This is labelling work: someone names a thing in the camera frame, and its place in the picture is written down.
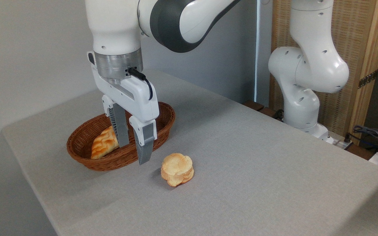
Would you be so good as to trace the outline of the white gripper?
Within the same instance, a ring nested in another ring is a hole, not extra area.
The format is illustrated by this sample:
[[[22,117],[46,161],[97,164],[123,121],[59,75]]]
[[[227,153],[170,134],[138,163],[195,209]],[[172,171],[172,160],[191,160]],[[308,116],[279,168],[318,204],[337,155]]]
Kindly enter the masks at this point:
[[[135,76],[111,82],[102,78],[95,65],[95,53],[89,52],[89,61],[96,86],[105,94],[102,97],[105,115],[109,117],[120,147],[129,144],[125,110],[132,116],[129,122],[134,130],[138,163],[148,162],[157,139],[156,118],[159,116],[156,90],[151,86],[153,97],[145,81]]]

